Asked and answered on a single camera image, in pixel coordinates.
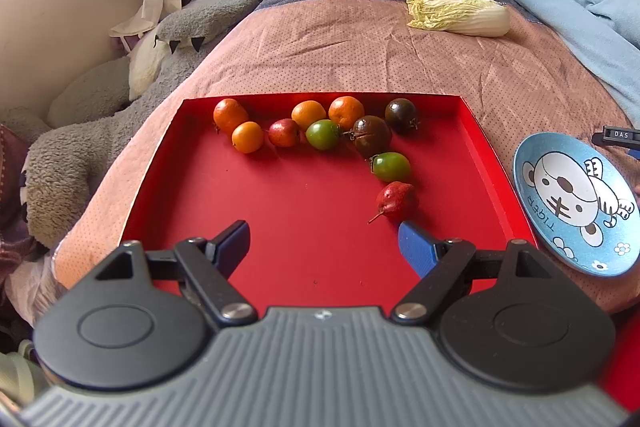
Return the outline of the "red pear with stem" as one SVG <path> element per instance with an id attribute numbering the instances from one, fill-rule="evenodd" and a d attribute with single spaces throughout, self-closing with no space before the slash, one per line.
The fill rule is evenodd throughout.
<path id="1" fill-rule="evenodd" d="M 387 184 L 376 198 L 376 213 L 368 221 L 385 217 L 394 223 L 400 223 L 412 217 L 418 209 L 416 189 L 412 184 L 394 181 Z"/>

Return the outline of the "green tomato front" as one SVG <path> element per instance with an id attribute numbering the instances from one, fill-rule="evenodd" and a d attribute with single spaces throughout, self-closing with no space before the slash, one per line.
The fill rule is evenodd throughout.
<path id="1" fill-rule="evenodd" d="M 374 155 L 369 160 L 371 172 L 381 181 L 402 181 L 411 173 L 409 159 L 397 152 Z"/>

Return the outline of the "green tomato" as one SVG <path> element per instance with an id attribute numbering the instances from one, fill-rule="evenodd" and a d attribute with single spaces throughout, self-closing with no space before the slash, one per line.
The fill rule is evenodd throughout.
<path id="1" fill-rule="evenodd" d="M 320 119 L 305 131 L 307 142 L 316 150 L 331 150 L 341 138 L 341 130 L 331 119 Z"/>
<path id="2" fill-rule="evenodd" d="M 381 181 L 402 181 L 411 173 L 409 159 L 397 152 L 374 155 L 369 160 L 371 172 Z"/>

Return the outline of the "small orange kumquat front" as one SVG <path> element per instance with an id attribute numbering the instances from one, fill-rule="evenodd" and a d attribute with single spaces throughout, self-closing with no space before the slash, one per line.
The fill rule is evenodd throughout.
<path id="1" fill-rule="evenodd" d="M 251 154 L 262 147 L 264 132 L 255 121 L 243 122 L 232 132 L 231 142 L 238 152 Z"/>

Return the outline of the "small orange kumquat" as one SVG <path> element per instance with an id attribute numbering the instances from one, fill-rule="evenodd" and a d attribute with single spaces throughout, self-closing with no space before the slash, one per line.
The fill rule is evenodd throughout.
<path id="1" fill-rule="evenodd" d="M 231 142 L 238 152 L 251 154 L 262 147 L 264 132 L 255 121 L 243 122 L 232 132 Z"/>
<path id="2" fill-rule="evenodd" d="M 306 131 L 316 121 L 326 119 L 326 110 L 317 101 L 303 101 L 293 108 L 291 118 L 300 129 Z"/>

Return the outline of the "dark purple tomato large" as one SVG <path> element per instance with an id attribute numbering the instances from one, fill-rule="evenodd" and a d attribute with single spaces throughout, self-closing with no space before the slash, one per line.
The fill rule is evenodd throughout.
<path id="1" fill-rule="evenodd" d="M 363 116 L 355 121 L 349 138 L 363 158 L 386 152 L 392 141 L 392 132 L 386 121 L 378 116 Z"/>

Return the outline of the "small red fruit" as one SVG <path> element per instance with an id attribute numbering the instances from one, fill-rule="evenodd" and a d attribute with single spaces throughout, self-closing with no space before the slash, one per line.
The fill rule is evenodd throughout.
<path id="1" fill-rule="evenodd" d="M 300 141 L 299 127 L 291 118 L 277 120 L 268 129 L 268 139 L 274 147 L 294 147 Z"/>

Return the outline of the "large orange tangerine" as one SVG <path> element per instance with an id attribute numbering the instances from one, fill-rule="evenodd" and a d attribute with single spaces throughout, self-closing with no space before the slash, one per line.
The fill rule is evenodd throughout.
<path id="1" fill-rule="evenodd" d="M 246 109 L 234 98 L 223 98 L 220 100 L 213 113 L 216 128 L 230 135 L 236 127 L 250 120 Z"/>

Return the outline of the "dark purple tomato small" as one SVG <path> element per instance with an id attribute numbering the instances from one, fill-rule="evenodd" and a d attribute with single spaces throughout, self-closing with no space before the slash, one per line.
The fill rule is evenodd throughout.
<path id="1" fill-rule="evenodd" d="M 418 110 L 408 98 L 394 98 L 385 107 L 385 121 L 395 132 L 407 133 L 418 127 Z"/>

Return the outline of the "small orange kumquat back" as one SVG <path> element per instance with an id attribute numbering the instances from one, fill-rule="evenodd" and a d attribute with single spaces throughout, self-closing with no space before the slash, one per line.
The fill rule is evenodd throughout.
<path id="1" fill-rule="evenodd" d="M 300 129 L 306 131 L 316 121 L 326 119 L 326 110 L 317 101 L 303 101 L 293 108 L 291 118 Z"/>

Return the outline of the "blue tiger cartoon plate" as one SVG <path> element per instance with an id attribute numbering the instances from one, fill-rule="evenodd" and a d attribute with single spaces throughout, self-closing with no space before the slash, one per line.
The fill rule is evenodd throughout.
<path id="1" fill-rule="evenodd" d="M 639 208 L 620 172 L 572 136 L 540 132 L 516 149 L 513 181 L 526 216 L 559 260 L 620 277 L 639 260 Z"/>

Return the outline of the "salmon dotted bedspread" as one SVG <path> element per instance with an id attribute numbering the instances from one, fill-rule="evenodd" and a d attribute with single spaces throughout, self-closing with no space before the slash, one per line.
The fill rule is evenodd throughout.
<path id="1" fill-rule="evenodd" d="M 217 44 L 132 138 L 53 257 L 55 278 L 78 283 L 125 239 L 146 170 L 180 104 L 239 101 L 262 126 L 299 102 L 349 93 L 371 113 L 398 94 L 462 98 L 512 185 L 516 148 L 537 132 L 589 141 L 628 118 L 549 27 L 511 14 L 503 38 L 408 26 L 398 0 L 307 0 L 257 10 Z"/>

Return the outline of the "red shallow tray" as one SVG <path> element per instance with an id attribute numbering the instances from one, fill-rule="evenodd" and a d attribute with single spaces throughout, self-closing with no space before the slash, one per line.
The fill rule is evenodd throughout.
<path id="1" fill-rule="evenodd" d="M 498 249 L 533 231 L 494 149 L 462 98 L 416 94 L 419 126 L 397 135 L 408 158 L 416 223 L 440 239 Z M 382 183 L 347 140 L 237 152 L 215 129 L 214 98 L 182 102 L 134 199 L 125 239 L 149 251 L 233 222 L 250 227 L 250 251 L 231 275 L 258 310 L 270 306 L 390 309 L 418 277 L 397 230 L 376 212 Z"/>

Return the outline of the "napa cabbage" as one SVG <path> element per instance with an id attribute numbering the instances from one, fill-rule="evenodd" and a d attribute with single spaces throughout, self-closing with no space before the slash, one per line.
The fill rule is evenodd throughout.
<path id="1" fill-rule="evenodd" d="M 509 10 L 494 0 L 407 0 L 409 27 L 497 38 L 511 27 Z"/>

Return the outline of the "grey Totoro plush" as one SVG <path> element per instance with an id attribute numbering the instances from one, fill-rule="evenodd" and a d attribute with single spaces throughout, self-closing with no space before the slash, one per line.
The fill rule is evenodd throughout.
<path id="1" fill-rule="evenodd" d="M 70 83 L 46 118 L 2 110 L 28 145 L 15 207 L 30 236 L 52 248 L 73 228 L 146 118 L 260 2 L 186 0 L 128 55 Z"/>

